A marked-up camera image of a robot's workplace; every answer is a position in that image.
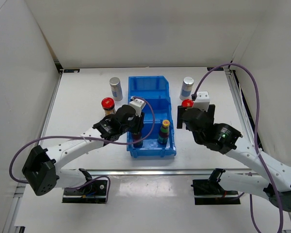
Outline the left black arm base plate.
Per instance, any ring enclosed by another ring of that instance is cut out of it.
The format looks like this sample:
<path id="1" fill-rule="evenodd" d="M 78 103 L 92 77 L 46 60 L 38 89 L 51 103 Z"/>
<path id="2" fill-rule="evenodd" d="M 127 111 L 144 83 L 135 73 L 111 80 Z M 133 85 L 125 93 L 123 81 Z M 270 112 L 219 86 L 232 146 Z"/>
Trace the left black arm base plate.
<path id="1" fill-rule="evenodd" d="M 111 187 L 110 177 L 106 175 L 93 177 L 83 168 L 80 172 L 88 184 L 81 188 L 65 188 L 62 203 L 106 204 Z"/>

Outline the yellow-cap sauce bottle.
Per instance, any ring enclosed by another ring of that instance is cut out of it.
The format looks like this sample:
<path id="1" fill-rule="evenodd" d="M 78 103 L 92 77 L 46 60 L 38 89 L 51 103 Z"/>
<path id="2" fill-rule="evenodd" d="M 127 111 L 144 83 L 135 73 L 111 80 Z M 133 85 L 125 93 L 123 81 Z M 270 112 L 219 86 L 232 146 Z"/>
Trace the yellow-cap sauce bottle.
<path id="1" fill-rule="evenodd" d="M 169 138 L 170 121 L 165 119 L 162 121 L 161 128 L 158 135 L 158 142 L 160 144 L 166 144 Z"/>
<path id="2" fill-rule="evenodd" d="M 132 137 L 133 142 L 139 141 L 139 140 L 142 139 L 142 133 L 141 132 L 139 132 L 139 133 L 131 133 L 131 137 Z M 133 144 L 133 146 L 135 148 L 139 148 L 142 145 L 143 145 L 143 142 L 142 141 Z"/>

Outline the red-lid sauce jar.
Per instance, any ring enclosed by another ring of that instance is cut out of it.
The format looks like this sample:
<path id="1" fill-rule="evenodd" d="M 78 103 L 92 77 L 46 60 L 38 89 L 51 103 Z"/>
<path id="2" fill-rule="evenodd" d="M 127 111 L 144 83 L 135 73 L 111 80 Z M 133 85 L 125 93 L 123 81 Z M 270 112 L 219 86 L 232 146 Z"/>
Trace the red-lid sauce jar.
<path id="1" fill-rule="evenodd" d="M 114 100 L 106 97 L 101 101 L 101 106 L 105 112 L 105 116 L 114 115 L 116 113 Z"/>
<path id="2" fill-rule="evenodd" d="M 194 105 L 194 101 L 191 99 L 185 99 L 182 101 L 181 106 L 183 108 L 192 108 Z"/>

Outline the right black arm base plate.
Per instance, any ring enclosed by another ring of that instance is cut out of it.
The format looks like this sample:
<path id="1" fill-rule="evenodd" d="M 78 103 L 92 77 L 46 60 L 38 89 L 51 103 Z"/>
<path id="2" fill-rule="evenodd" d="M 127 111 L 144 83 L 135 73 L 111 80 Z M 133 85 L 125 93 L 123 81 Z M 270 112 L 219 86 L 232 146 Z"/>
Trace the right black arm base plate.
<path id="1" fill-rule="evenodd" d="M 195 205 L 238 205 L 240 194 L 235 190 L 224 190 L 220 185 L 224 169 L 216 168 L 207 179 L 194 179 L 191 187 Z"/>

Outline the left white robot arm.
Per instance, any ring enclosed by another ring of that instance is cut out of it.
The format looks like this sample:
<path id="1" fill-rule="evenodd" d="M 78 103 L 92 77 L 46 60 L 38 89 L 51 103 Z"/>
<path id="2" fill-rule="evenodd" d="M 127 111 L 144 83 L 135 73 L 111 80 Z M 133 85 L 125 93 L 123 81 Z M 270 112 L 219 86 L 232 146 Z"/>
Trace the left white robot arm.
<path id="1" fill-rule="evenodd" d="M 64 169 L 76 158 L 102 148 L 127 132 L 140 132 L 143 128 L 145 106 L 142 100 L 124 104 L 115 114 L 105 116 L 79 137 L 50 148 L 40 145 L 32 148 L 22 173 L 37 196 L 54 188 L 76 188 L 81 194 L 92 189 L 89 173 L 83 169 Z"/>

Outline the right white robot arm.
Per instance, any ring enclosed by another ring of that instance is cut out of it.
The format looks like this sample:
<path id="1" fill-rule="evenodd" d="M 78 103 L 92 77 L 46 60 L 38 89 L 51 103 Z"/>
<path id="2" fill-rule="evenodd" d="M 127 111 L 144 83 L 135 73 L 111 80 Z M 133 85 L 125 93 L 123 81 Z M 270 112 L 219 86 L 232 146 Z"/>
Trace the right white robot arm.
<path id="1" fill-rule="evenodd" d="M 178 106 L 177 128 L 191 131 L 195 143 L 233 158 L 257 173 L 257 176 L 228 172 L 216 168 L 208 180 L 199 186 L 206 195 L 224 191 L 240 191 L 268 200 L 283 211 L 291 212 L 291 167 L 287 166 L 243 137 L 240 131 L 225 123 L 214 123 L 215 105 L 208 110 Z"/>

